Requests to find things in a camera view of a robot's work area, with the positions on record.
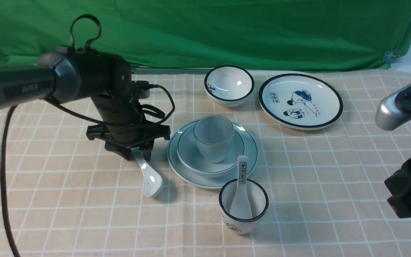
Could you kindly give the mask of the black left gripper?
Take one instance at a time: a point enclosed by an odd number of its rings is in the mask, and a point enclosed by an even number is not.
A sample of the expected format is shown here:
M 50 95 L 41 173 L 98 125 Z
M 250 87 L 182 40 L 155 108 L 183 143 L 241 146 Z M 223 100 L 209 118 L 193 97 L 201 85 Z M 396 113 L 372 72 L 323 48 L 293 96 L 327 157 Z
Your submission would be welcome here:
M 166 114 L 153 105 L 139 102 L 151 89 L 161 89 L 171 99 L 165 87 L 145 80 L 117 86 L 110 93 L 91 97 L 102 121 L 89 126 L 86 137 L 106 142 L 105 150 L 126 161 L 132 159 L 131 148 L 138 148 L 145 160 L 150 161 L 155 140 L 170 140 L 171 134 L 170 126 L 163 124 L 171 112 Z

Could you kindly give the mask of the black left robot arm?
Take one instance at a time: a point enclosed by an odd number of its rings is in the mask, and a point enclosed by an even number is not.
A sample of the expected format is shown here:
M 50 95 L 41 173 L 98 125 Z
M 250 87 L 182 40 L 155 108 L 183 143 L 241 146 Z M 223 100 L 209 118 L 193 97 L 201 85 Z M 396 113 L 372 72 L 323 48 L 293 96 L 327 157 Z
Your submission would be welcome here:
M 57 52 L 41 55 L 35 65 L 0 66 L 0 110 L 43 99 L 66 111 L 63 104 L 90 98 L 101 116 L 86 131 L 88 140 L 105 142 L 105 149 L 126 160 L 132 148 L 151 158 L 158 138 L 170 139 L 164 122 L 175 110 L 164 111 L 141 104 L 159 85 L 132 80 L 132 66 L 116 54 L 94 49 L 60 46 Z

